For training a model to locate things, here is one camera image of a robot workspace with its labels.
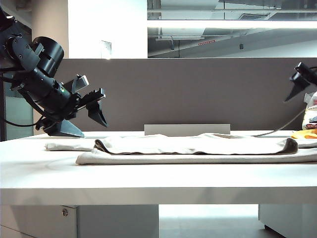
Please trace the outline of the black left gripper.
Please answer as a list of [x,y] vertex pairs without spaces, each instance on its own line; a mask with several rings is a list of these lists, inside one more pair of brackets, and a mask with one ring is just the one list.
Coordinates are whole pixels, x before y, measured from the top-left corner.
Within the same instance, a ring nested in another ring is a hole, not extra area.
[[16,72],[12,76],[12,90],[17,90],[46,117],[36,123],[36,130],[42,128],[49,136],[84,137],[84,133],[68,121],[83,108],[88,110],[89,118],[104,127],[108,126],[99,104],[106,97],[104,89],[91,91],[85,96],[78,93],[89,85],[86,76],[78,74],[65,84],[45,75],[38,68],[31,72]]

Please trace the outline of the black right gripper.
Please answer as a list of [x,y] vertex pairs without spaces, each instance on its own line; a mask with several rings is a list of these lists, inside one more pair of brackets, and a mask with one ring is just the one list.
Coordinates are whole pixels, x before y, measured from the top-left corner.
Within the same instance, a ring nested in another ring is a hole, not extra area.
[[317,73],[313,71],[314,68],[316,67],[308,67],[302,62],[295,67],[296,72],[290,77],[290,81],[294,83],[294,86],[286,97],[285,102],[304,91],[311,83],[317,84]]

